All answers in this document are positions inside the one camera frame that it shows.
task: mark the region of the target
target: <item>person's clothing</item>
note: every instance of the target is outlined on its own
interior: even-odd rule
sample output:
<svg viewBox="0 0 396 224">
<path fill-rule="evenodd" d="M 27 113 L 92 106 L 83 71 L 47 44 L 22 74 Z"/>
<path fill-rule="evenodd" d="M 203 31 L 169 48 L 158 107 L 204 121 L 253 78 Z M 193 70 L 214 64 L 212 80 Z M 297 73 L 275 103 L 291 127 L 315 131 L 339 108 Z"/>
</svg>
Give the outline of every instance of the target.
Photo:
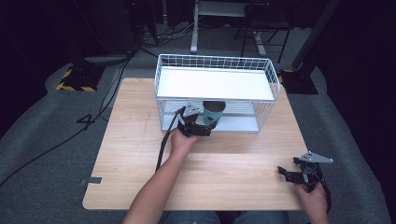
<svg viewBox="0 0 396 224">
<path fill-rule="evenodd" d="M 289 224 L 284 211 L 243 212 L 233 224 Z M 212 211 L 163 212 L 159 224 L 220 224 L 219 217 Z"/>
</svg>

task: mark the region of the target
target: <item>wooden table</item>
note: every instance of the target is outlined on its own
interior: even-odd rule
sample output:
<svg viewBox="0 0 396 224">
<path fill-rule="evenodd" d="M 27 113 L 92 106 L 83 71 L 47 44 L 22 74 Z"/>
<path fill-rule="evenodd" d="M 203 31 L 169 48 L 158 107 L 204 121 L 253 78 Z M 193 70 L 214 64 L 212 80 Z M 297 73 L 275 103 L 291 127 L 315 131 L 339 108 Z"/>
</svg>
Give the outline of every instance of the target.
<svg viewBox="0 0 396 224">
<path fill-rule="evenodd" d="M 101 145 L 83 205 L 128 209 L 154 174 L 160 130 L 151 78 L 125 78 Z M 170 140 L 163 154 L 169 155 Z M 296 210 L 294 187 L 277 172 L 299 171 L 292 157 L 305 154 L 304 139 L 283 88 L 259 133 L 202 137 L 185 160 L 166 210 Z"/>
</svg>

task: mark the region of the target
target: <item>person's right hand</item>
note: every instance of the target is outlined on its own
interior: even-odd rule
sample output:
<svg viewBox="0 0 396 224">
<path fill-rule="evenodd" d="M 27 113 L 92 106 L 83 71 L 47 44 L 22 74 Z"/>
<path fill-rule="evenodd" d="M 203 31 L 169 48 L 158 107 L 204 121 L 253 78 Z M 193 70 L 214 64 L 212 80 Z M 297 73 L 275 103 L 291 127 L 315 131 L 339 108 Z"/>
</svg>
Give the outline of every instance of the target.
<svg viewBox="0 0 396 224">
<path fill-rule="evenodd" d="M 294 184 L 300 203 L 311 221 L 311 224 L 327 224 L 327 201 L 326 192 L 320 183 L 307 193 L 306 185 Z"/>
<path fill-rule="evenodd" d="M 184 160 L 198 139 L 199 136 L 192 135 L 187 137 L 179 129 L 173 130 L 171 136 L 172 149 L 170 157 L 178 160 Z"/>
</svg>

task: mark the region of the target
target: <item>cup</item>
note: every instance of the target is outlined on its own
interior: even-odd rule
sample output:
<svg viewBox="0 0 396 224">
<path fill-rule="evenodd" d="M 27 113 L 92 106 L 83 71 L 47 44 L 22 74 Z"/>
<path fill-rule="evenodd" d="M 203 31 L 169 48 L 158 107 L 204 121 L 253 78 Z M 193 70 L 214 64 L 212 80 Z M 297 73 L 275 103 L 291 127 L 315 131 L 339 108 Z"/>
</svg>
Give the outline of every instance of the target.
<svg viewBox="0 0 396 224">
<path fill-rule="evenodd" d="M 219 119 L 225 109 L 225 102 L 223 101 L 204 101 L 204 125 L 209 126 L 216 122 L 219 123 Z"/>
</svg>

